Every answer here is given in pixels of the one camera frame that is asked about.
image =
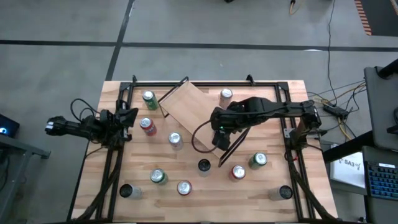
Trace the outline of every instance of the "soda can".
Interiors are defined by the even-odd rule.
[[[135,187],[130,184],[124,184],[123,186],[121,186],[119,189],[119,194],[124,198],[130,198],[135,200],[142,198],[141,188]]]
[[[241,179],[243,179],[246,176],[246,170],[244,170],[243,166],[241,165],[236,165],[231,169],[231,172],[229,172],[229,178],[233,182],[237,182]]]
[[[198,163],[199,175],[201,177],[207,177],[210,173],[210,161],[207,159],[201,159]]]
[[[181,150],[183,146],[181,134],[171,133],[169,135],[169,143],[172,145],[174,150]]]
[[[164,185],[169,180],[169,178],[167,177],[167,174],[162,169],[152,170],[149,177],[153,183],[159,184],[159,185]]]
[[[267,156],[262,152],[257,152],[249,160],[250,169],[260,169],[262,166],[267,164]]]
[[[157,100],[155,97],[155,93],[153,91],[145,91],[142,94],[142,98],[145,101],[145,104],[148,107],[148,110],[156,110],[158,107]]]
[[[191,193],[192,191],[192,184],[187,181],[187,180],[183,180],[180,181],[177,185],[177,192],[182,195],[182,196],[186,196],[189,193]]]
[[[232,100],[232,90],[230,89],[223,89],[220,93],[220,107],[222,107],[224,110],[228,107],[228,105],[231,103]]]
[[[287,186],[283,185],[274,189],[268,190],[268,196],[270,200],[279,201],[279,200],[287,200],[292,198],[293,190]]]
[[[154,124],[154,121],[150,118],[143,118],[139,126],[141,126],[142,130],[148,135],[148,136],[154,136],[156,134],[156,126]]]

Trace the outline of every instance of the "gray floor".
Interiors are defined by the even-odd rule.
[[[115,42],[127,2],[0,0],[0,39]],[[124,41],[327,46],[331,1],[305,1],[294,16],[288,14],[289,2],[136,0]],[[364,33],[353,0],[336,0],[331,34],[333,46],[398,46],[398,38]],[[87,141],[47,136],[45,122],[55,115],[72,119],[69,104],[74,98],[98,104],[113,49],[0,45],[0,113],[21,123],[21,141],[52,151],[49,160],[34,158],[30,163],[13,217],[28,218],[29,223],[66,219]],[[319,92],[330,88],[327,56],[298,50],[123,47],[113,80],[130,80],[133,74],[139,80],[179,80],[186,75],[191,80],[242,80],[251,74],[256,80],[305,80],[308,91]],[[383,66],[396,58],[396,53],[332,52],[333,86],[361,80],[364,67]],[[359,135],[371,124],[366,94],[356,99],[361,109],[349,116],[348,124]],[[336,125],[332,118],[322,121],[324,129]],[[323,138],[345,140],[338,129]],[[364,215],[361,195],[340,190],[333,195],[339,217],[355,221]]]

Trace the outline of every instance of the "wooden tabletop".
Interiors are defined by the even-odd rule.
[[[304,82],[287,81],[292,101],[307,100]],[[115,111],[120,82],[105,82],[98,109]],[[211,100],[218,103],[220,91],[224,87],[200,87]],[[240,101],[251,96],[265,97],[276,101],[271,87],[229,87],[233,100]],[[284,159],[284,142],[279,119],[270,119],[253,127],[245,141],[234,154],[218,168],[218,158],[214,154],[200,154],[190,144],[191,134],[172,116],[164,118],[160,110],[149,111],[142,99],[145,90],[152,90],[159,99],[170,87],[134,88],[132,108],[139,108],[133,128],[129,128],[132,141],[124,147],[123,163],[119,180],[122,184],[140,187],[143,199],[131,200],[117,196],[114,209],[114,222],[289,222],[297,221],[294,200],[273,202],[268,190],[281,185],[291,185],[287,162]],[[149,137],[139,126],[143,117],[150,117],[157,127],[157,134]],[[177,131],[183,138],[183,149],[174,151],[168,137]],[[309,139],[310,144],[319,146]],[[98,148],[90,144],[87,153]],[[268,163],[259,170],[249,169],[248,159],[255,152],[264,152]],[[320,203],[333,216],[337,216],[322,153],[313,148],[303,150],[310,189]],[[81,215],[91,203],[101,186],[106,149],[92,154],[86,159],[80,179],[72,218]],[[211,162],[211,174],[200,177],[197,163],[200,159]],[[247,174],[239,182],[231,182],[228,172],[232,166],[240,164]],[[166,185],[153,184],[149,179],[152,169],[163,169],[169,181]],[[177,193],[181,180],[192,183],[188,196]],[[108,212],[108,198],[103,215]],[[308,216],[303,192],[300,191],[305,217]]]

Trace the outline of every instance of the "table leg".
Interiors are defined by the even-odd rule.
[[[373,145],[373,131],[368,131],[342,145],[323,152],[323,160],[325,163],[333,162],[355,152],[360,152],[362,150],[362,146]]]

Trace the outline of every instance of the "keyboard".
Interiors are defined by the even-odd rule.
[[[372,197],[398,200],[398,169],[388,164],[366,164],[366,187]]]

